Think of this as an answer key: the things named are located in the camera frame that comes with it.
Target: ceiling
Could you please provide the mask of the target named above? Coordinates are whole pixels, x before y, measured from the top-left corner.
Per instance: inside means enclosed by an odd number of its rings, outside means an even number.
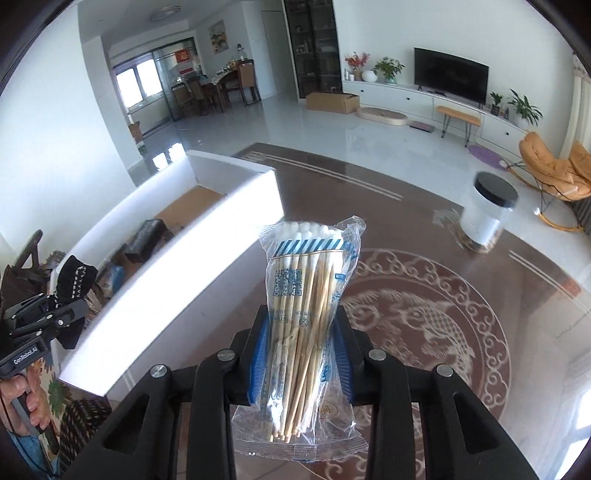
[[[228,0],[83,0],[79,5],[82,41],[101,35],[106,48],[126,38],[188,20],[191,25],[229,3]],[[159,22],[150,16],[163,7],[180,6],[181,11]]]

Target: purple mat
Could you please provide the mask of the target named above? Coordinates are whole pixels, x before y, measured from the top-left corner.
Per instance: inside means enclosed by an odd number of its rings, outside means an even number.
[[[468,147],[468,152],[474,155],[482,163],[485,163],[492,168],[506,170],[505,167],[501,166],[501,161],[504,161],[503,157],[488,148],[473,143]]]

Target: plastic jar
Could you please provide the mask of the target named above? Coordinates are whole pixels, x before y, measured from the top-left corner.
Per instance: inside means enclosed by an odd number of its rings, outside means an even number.
[[[509,182],[486,171],[478,172],[460,217],[460,242],[478,253],[491,251],[518,199]]]

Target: human hand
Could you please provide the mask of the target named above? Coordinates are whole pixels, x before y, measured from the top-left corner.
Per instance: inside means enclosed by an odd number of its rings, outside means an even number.
[[[8,418],[14,427],[14,433],[20,436],[29,435],[26,425],[18,416],[17,411],[11,404],[11,401],[20,397],[27,390],[27,408],[29,409],[31,425],[36,427],[40,425],[42,429],[46,429],[51,421],[49,402],[47,401],[47,394],[41,388],[39,376],[33,367],[27,368],[27,378],[22,375],[16,375],[10,380],[0,380],[0,393],[8,411]],[[0,408],[0,418],[7,430],[11,431],[10,423],[6,417],[4,408]]]

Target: wooden chair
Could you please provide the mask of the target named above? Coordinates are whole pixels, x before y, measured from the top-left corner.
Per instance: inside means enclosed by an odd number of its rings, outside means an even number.
[[[205,104],[205,114],[207,115],[209,107],[215,107],[217,104],[217,92],[215,88],[207,88],[208,85],[202,86],[199,79],[189,81],[189,89],[193,94],[193,99],[197,102],[199,114],[201,115],[201,104]]]
[[[261,94],[259,92],[258,85],[256,84],[255,63],[253,60],[248,60],[238,64],[238,83],[244,105],[249,106],[253,103],[258,103],[261,101]],[[251,90],[253,100],[251,103],[246,101],[246,96],[244,95],[244,90],[246,88],[250,88]]]
[[[174,101],[176,102],[178,109],[181,110],[183,115],[185,115],[185,109],[193,101],[189,89],[184,83],[179,83],[178,85],[173,86],[171,90],[173,91]]]

